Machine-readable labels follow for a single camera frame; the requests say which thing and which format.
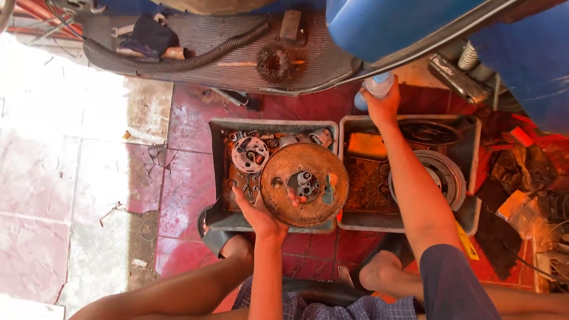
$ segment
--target black cloth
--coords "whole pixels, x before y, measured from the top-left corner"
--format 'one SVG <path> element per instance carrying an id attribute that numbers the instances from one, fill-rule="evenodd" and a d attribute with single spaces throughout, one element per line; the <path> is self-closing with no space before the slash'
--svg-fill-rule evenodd
<path id="1" fill-rule="evenodd" d="M 427 319 L 501 319 L 458 248 L 448 244 L 427 248 L 420 273 Z"/>

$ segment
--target corrugated black hose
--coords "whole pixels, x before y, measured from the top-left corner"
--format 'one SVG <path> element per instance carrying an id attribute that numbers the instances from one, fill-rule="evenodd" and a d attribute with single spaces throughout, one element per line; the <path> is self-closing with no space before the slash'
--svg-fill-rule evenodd
<path id="1" fill-rule="evenodd" d="M 246 44 L 249 44 L 260 37 L 264 36 L 269 32 L 270 26 L 267 22 L 262 22 L 253 29 L 247 31 L 244 34 L 233 36 L 226 41 L 222 42 L 217 47 L 209 50 L 208 52 L 201 54 L 199 56 L 194 56 L 185 60 L 171 60 L 171 61 L 141 61 L 133 59 L 127 56 L 120 55 L 112 50 L 107 49 L 105 46 L 96 42 L 95 40 L 86 38 L 83 44 L 91 49 L 92 51 L 98 53 L 99 55 L 115 62 L 125 67 L 129 67 L 135 70 L 146 70 L 146 71 L 182 71 L 190 70 L 202 65 L 209 64 L 222 56 L 226 55 L 230 51 L 240 48 Z"/>

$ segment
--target pedal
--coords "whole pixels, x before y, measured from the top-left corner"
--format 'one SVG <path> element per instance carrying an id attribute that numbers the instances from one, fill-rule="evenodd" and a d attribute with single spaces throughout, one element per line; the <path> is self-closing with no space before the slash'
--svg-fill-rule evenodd
<path id="1" fill-rule="evenodd" d="M 284 13 L 280 40 L 288 46 L 304 47 L 308 42 L 307 31 L 302 26 L 300 11 L 289 10 Z"/>

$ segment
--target bottle cap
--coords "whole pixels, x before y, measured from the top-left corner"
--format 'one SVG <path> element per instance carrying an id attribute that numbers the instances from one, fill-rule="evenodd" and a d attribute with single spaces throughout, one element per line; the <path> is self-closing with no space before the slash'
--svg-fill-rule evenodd
<path id="1" fill-rule="evenodd" d="M 377 83 L 384 82 L 389 77 L 389 72 L 380 73 L 377 76 L 373 76 L 373 80 Z"/>

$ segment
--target plastic bottle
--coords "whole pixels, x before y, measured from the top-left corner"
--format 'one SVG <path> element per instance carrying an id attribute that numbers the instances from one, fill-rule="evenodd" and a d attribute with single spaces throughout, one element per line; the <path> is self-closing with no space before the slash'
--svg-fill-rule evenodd
<path id="1" fill-rule="evenodd" d="M 371 93 L 376 99 L 383 99 L 387 96 L 389 89 L 393 85 L 393 73 L 385 72 L 377 76 L 365 79 L 363 87 L 365 87 L 369 93 Z M 368 103 L 365 101 L 364 97 L 360 92 L 356 93 L 354 97 L 354 106 L 358 110 L 367 111 Z"/>

